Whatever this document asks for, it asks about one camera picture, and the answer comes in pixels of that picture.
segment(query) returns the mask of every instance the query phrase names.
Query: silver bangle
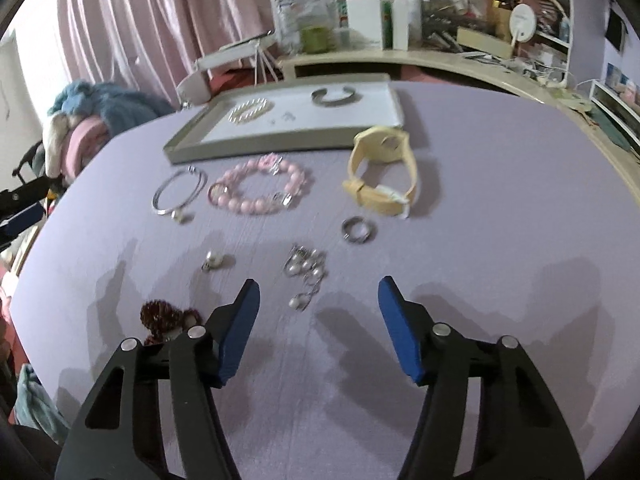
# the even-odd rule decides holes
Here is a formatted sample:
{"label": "silver bangle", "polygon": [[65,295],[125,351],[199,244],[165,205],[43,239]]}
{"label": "silver bangle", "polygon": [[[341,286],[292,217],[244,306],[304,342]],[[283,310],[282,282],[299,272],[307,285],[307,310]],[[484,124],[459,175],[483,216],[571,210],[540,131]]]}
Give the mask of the silver bangle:
{"label": "silver bangle", "polygon": [[[160,209],[160,206],[159,206],[160,196],[162,195],[164,190],[175,179],[177,179],[178,177],[180,177],[181,175],[184,175],[184,174],[196,174],[198,176],[198,183],[196,184],[195,189],[191,192],[191,194],[183,202],[179,203],[178,205],[173,206],[173,207],[168,207],[166,209]],[[170,214],[172,216],[172,218],[175,219],[176,221],[183,222],[185,217],[183,215],[182,210],[185,207],[187,207],[191,202],[196,200],[196,197],[199,195],[199,193],[204,189],[204,187],[206,185],[207,185],[207,174],[203,170],[200,170],[199,168],[196,168],[195,166],[189,166],[188,168],[185,168],[183,170],[178,170],[174,174],[172,174],[172,176],[170,176],[167,180],[165,180],[160,185],[158,190],[156,190],[156,193],[154,194],[154,197],[151,200],[151,207],[153,207],[153,209],[156,212],[156,214],[159,214],[160,216],[164,216],[164,215],[169,215]]]}
{"label": "silver bangle", "polygon": [[342,91],[346,94],[345,97],[327,100],[325,99],[325,96],[327,95],[328,90],[326,88],[321,88],[311,93],[311,100],[315,105],[323,106],[325,108],[348,105],[358,100],[358,93],[353,86],[343,86]]}
{"label": "silver bangle", "polygon": [[[353,233],[356,226],[361,226],[362,232],[360,234]],[[342,222],[342,238],[350,244],[363,244],[375,233],[376,225],[369,220],[365,220],[361,216],[354,216]]]}
{"label": "silver bangle", "polygon": [[229,112],[229,121],[233,124],[244,124],[264,115],[273,108],[273,103],[268,99],[251,99],[236,106]]}

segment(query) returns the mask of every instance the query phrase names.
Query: pearl bracelet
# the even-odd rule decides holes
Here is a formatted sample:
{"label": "pearl bracelet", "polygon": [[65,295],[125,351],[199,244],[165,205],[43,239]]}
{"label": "pearl bracelet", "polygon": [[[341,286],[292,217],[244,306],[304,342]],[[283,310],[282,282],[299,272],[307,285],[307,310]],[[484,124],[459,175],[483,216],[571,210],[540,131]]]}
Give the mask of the pearl bracelet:
{"label": "pearl bracelet", "polygon": [[268,99],[251,99],[236,106],[229,113],[229,121],[233,124],[244,124],[264,115],[273,108],[273,103]]}
{"label": "pearl bracelet", "polygon": [[[288,173],[289,181],[284,187],[284,192],[278,192],[271,198],[260,197],[251,200],[242,197],[236,191],[238,183],[247,175],[258,171],[270,175]],[[207,195],[211,205],[220,209],[229,209],[233,213],[245,215],[261,215],[277,212],[283,208],[288,209],[294,197],[300,195],[304,183],[305,173],[302,168],[275,153],[270,153],[258,159],[252,158],[226,171],[209,187]]]}

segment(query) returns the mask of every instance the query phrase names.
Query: white bottle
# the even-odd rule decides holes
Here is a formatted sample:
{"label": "white bottle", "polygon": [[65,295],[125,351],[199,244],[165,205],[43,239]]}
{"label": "white bottle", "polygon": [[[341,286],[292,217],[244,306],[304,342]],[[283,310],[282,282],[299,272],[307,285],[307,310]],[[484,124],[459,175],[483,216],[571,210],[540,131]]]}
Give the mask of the white bottle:
{"label": "white bottle", "polygon": [[422,0],[407,0],[409,7],[409,47],[422,46]]}

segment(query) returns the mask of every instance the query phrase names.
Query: pink beaded bracelet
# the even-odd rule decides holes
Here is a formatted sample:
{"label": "pink beaded bracelet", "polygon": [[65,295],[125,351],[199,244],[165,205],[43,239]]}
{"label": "pink beaded bracelet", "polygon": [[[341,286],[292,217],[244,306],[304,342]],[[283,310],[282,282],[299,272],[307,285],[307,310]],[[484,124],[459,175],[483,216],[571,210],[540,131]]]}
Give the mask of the pink beaded bracelet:
{"label": "pink beaded bracelet", "polygon": [[[254,200],[242,197],[237,191],[238,183],[252,173],[267,173],[277,175],[288,173],[289,181],[284,192],[278,192],[271,198],[260,197]],[[229,209],[233,213],[245,215],[264,215],[288,209],[294,197],[298,196],[305,183],[305,173],[297,164],[285,160],[276,153],[264,155],[258,159],[252,158],[244,164],[225,171],[225,174],[209,187],[207,193],[211,205]]]}

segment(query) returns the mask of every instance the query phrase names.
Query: desk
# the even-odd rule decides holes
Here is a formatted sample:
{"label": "desk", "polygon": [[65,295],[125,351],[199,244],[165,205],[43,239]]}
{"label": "desk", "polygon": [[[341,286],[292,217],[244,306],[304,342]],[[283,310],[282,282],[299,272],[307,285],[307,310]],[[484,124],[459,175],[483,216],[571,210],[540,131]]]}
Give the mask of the desk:
{"label": "desk", "polygon": [[[363,246],[340,237],[341,222],[362,213],[340,188],[346,151],[290,154],[314,180],[294,210],[232,216],[202,195],[184,226],[156,216],[150,200],[173,171],[161,148],[194,110],[117,137],[98,155],[44,226],[12,304],[23,346],[67,417],[116,345],[144,339],[144,301],[207,317],[251,277],[262,291],[254,332],[238,374],[214,393],[241,475],[395,478],[423,392],[402,374],[377,308],[378,280],[391,274],[405,297],[466,336],[515,335],[587,472],[598,466],[640,399],[636,202],[553,107],[460,86],[393,85],[422,185],[411,218],[373,217],[378,235]],[[237,161],[200,166],[214,179]],[[379,174],[369,168],[366,179]],[[393,166],[381,180],[401,187],[402,178]],[[246,185],[257,196],[275,183],[255,176]],[[282,273],[293,242],[328,252],[329,276],[302,313],[287,306],[300,282]],[[203,274],[211,249],[235,265]],[[181,472],[166,394],[168,459]],[[469,431],[476,418],[472,409]],[[467,433],[462,465],[471,449]]]}

